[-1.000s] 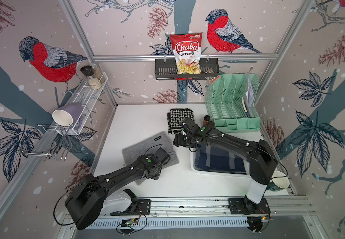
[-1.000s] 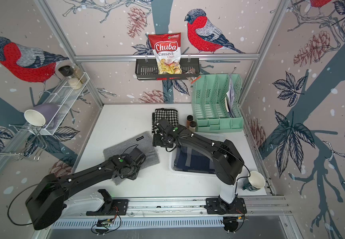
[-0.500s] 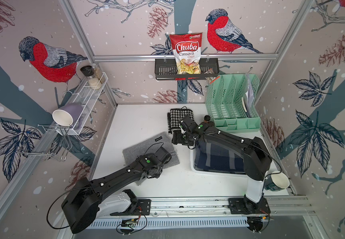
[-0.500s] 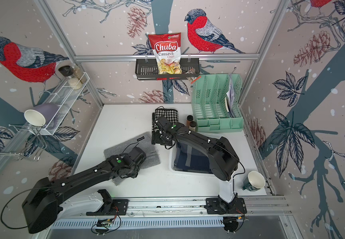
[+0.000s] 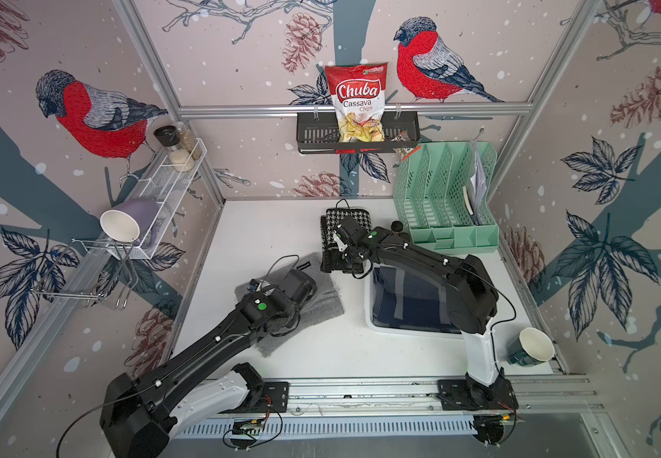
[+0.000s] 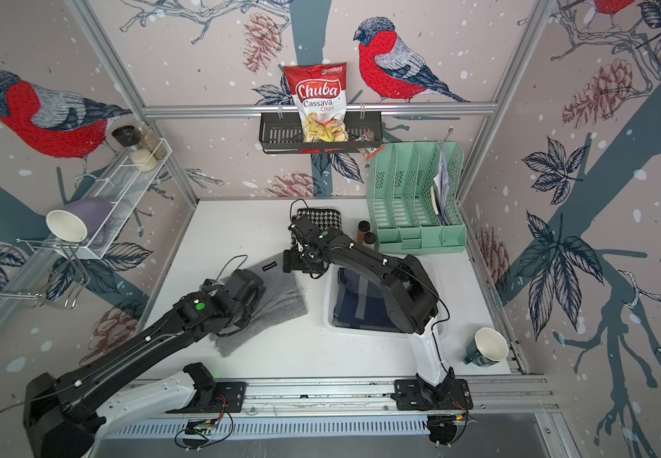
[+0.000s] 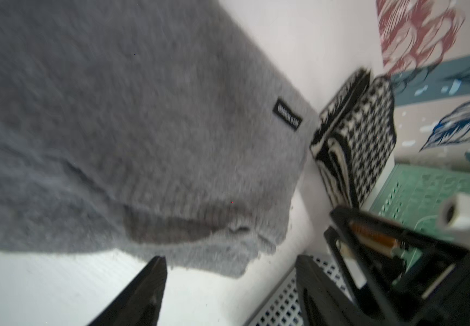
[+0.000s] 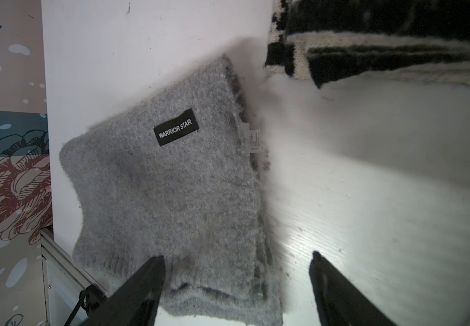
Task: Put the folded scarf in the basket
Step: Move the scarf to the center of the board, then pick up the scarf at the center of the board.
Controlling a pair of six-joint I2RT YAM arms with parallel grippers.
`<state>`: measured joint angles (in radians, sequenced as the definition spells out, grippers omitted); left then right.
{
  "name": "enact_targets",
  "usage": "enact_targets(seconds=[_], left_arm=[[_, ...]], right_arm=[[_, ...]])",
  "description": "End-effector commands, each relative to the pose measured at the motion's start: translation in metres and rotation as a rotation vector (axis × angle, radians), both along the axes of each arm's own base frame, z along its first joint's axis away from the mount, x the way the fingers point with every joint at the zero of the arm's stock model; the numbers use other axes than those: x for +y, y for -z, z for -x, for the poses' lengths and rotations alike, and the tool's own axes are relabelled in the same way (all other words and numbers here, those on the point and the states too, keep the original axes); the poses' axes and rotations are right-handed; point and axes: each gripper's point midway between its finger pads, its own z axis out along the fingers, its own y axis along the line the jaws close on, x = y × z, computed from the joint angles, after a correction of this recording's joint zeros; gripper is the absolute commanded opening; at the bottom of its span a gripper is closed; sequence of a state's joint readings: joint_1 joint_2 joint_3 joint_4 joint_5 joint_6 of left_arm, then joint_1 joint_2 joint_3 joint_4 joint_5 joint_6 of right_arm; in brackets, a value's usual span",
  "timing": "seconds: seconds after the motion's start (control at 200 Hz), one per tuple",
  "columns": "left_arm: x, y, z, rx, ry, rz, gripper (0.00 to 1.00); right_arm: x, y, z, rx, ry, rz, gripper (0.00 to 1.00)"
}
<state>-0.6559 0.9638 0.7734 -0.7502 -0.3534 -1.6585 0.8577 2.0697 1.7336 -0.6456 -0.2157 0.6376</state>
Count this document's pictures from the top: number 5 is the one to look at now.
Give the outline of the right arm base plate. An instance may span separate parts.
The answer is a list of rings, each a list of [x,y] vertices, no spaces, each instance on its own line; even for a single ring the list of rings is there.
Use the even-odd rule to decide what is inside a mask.
[[[437,381],[437,398],[443,410],[509,410],[519,409],[519,402],[512,384],[498,377],[490,387],[485,387],[472,378],[442,379]]]

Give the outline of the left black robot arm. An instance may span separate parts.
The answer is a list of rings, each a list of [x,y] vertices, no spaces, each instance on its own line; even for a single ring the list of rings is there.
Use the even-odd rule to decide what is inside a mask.
[[[219,413],[265,410],[265,381],[248,363],[214,373],[234,356],[289,326],[317,291],[292,269],[250,291],[204,337],[136,378],[120,374],[107,387],[99,425],[116,457],[157,457],[185,429]]]

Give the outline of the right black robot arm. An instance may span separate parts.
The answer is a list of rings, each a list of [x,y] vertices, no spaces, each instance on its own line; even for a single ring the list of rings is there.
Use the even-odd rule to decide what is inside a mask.
[[[332,235],[341,244],[345,263],[393,266],[442,290],[445,315],[461,332],[465,345],[468,390],[484,394],[493,390],[501,378],[491,324],[498,313],[499,293],[478,257],[441,255],[389,229],[367,230],[352,217],[336,224]]]

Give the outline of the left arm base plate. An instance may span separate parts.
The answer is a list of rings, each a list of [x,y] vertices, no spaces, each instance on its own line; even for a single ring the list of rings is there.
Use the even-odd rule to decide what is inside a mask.
[[[286,411],[288,383],[262,383],[249,387],[245,382],[224,380],[212,385],[209,412],[216,414],[267,413]]]

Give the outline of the grey scarf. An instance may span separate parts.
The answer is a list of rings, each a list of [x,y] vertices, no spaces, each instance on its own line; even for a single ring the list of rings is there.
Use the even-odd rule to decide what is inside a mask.
[[[330,274],[321,271],[322,254],[314,252],[300,258],[298,267],[306,263],[309,263],[309,266],[304,269],[304,272],[315,280],[317,292],[305,303],[300,312],[299,324],[295,324],[293,321],[289,327],[279,331],[279,337],[267,336],[257,343],[256,347],[263,358],[268,358],[281,345],[292,339],[296,333],[345,313],[336,284]]]

